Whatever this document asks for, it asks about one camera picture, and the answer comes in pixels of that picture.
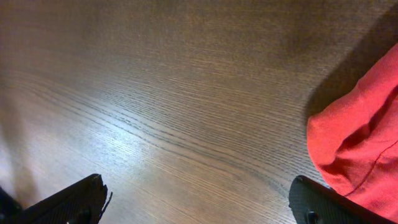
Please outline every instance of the wooden surface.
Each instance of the wooden surface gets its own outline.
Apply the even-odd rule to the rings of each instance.
[[[91,173],[102,223],[294,223],[308,115],[398,41],[397,1],[0,1],[0,185]]]

